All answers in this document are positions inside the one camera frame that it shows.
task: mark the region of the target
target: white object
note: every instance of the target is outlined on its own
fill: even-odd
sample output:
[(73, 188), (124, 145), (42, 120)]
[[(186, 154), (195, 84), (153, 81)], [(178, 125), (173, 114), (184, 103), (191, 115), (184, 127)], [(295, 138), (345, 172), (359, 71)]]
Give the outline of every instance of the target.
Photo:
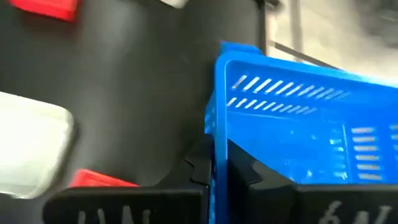
[(0, 92), (0, 193), (33, 198), (44, 192), (72, 130), (66, 109)]
[(173, 6), (174, 8), (181, 9), (184, 7), (185, 3), (187, 3), (188, 0), (161, 0), (162, 2)]

